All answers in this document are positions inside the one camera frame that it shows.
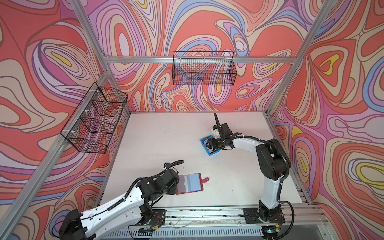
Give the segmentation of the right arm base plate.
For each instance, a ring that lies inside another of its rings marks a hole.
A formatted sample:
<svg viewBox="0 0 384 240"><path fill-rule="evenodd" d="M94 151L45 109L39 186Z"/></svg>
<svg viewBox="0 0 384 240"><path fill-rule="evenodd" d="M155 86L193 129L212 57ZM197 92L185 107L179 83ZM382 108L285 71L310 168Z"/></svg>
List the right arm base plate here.
<svg viewBox="0 0 384 240"><path fill-rule="evenodd" d="M247 224L278 224L282 225L286 222L280 206L274 209L260 208L244 208L240 217L245 218Z"/></svg>

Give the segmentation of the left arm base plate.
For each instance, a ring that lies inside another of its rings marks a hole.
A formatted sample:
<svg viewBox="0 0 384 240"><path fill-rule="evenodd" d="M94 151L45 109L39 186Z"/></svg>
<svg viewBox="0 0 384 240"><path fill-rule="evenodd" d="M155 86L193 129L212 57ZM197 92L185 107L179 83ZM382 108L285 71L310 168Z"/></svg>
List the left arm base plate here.
<svg viewBox="0 0 384 240"><path fill-rule="evenodd" d="M165 209L155 209L151 213L144 214L139 221L140 226L160 227L164 225L166 217Z"/></svg>

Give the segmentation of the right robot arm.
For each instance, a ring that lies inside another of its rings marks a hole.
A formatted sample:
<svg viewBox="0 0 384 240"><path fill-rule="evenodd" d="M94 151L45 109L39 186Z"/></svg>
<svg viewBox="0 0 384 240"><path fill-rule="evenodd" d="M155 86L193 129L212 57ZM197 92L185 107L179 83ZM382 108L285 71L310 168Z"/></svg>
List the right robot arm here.
<svg viewBox="0 0 384 240"><path fill-rule="evenodd" d="M216 124L212 135L201 140L206 152L211 156L219 151L241 149L255 153L258 158L261 173L264 175L263 195L256 210L244 209L243 217L248 223L278 223L285 222L281 209L281 191L285 179L288 178L292 166L277 139L262 140L253 136L233 133L228 124L221 124L217 114L214 114Z"/></svg>

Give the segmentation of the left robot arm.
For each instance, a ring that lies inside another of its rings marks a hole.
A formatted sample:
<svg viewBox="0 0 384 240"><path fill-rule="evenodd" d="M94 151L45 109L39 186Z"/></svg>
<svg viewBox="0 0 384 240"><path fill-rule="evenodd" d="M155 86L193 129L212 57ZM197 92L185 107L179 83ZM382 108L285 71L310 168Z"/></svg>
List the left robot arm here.
<svg viewBox="0 0 384 240"><path fill-rule="evenodd" d="M153 210L164 195L175 195L180 181L177 165L183 160L165 163L153 176L137 178L127 192L93 209L70 211L60 229L61 240L100 240L123 228L140 226L142 232L153 232L164 225L165 210Z"/></svg>

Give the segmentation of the blue plastic tray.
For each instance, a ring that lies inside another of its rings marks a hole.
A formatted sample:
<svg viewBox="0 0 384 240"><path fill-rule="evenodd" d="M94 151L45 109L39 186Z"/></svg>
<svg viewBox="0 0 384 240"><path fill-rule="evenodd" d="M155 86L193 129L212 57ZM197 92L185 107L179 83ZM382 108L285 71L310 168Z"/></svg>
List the blue plastic tray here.
<svg viewBox="0 0 384 240"><path fill-rule="evenodd" d="M207 136L200 140L203 148L206 150L209 156L212 156L220 151L219 149L213 149L212 147L209 146L209 140L211 138L213 138L213 136Z"/></svg>

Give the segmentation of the red leather card holder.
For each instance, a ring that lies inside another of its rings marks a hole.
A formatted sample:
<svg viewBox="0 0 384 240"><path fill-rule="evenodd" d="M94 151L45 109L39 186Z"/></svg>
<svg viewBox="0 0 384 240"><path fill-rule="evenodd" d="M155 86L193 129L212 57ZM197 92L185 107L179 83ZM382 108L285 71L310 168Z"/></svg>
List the red leather card holder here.
<svg viewBox="0 0 384 240"><path fill-rule="evenodd" d="M204 190L204 184L209 180L208 177L203 179L201 173L180 175L177 184L177 195L201 192Z"/></svg>

